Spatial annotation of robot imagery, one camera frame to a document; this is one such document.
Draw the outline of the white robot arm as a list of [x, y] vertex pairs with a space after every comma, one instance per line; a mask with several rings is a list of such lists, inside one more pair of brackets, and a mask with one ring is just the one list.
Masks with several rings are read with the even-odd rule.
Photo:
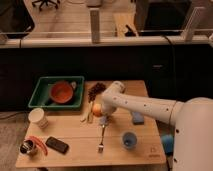
[[114, 81], [102, 93], [102, 113], [118, 107], [142, 113], [175, 127], [173, 171], [213, 171], [213, 99], [186, 102], [124, 93], [125, 85]]

